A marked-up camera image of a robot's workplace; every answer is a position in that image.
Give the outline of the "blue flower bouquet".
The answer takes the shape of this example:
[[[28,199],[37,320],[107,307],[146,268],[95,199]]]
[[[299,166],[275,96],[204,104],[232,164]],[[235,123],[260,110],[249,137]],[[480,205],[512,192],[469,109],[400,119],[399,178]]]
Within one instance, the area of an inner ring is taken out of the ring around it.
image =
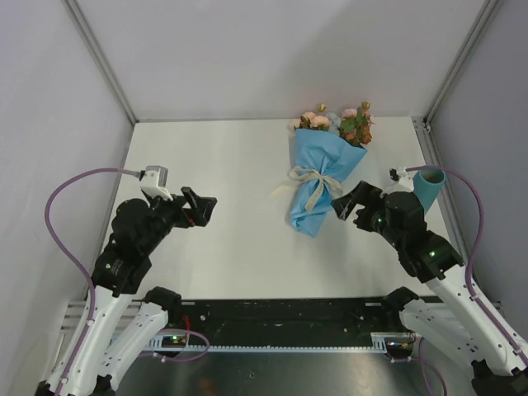
[[[290,210],[292,228],[316,237],[331,201],[342,195],[342,183],[367,153],[374,124],[370,103],[337,114],[319,104],[291,126],[295,137],[294,165],[289,178],[297,193]]]

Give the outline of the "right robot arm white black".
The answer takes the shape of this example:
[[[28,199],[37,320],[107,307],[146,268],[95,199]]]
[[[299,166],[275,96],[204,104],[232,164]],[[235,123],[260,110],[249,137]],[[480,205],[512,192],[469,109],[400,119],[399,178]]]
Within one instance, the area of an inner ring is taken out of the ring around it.
[[[403,327],[425,338],[463,369],[471,369],[478,395],[527,393],[527,342],[465,275],[463,260],[442,236],[428,229],[412,192],[384,194],[362,181],[332,200],[339,219],[356,213],[357,228],[375,232],[398,254],[403,269],[437,296],[453,314],[448,321],[405,287],[386,296],[380,320],[390,331]]]

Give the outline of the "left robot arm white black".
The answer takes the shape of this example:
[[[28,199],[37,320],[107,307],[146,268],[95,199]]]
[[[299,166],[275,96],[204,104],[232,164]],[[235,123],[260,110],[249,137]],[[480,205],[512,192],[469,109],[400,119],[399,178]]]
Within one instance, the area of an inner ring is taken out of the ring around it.
[[[174,228],[205,227],[217,200],[183,187],[169,199],[145,195],[121,203],[111,236],[89,276],[89,298],[66,352],[38,395],[113,395],[124,375],[163,329],[183,320],[182,297],[157,286],[114,339],[118,322],[152,266],[150,254]]]

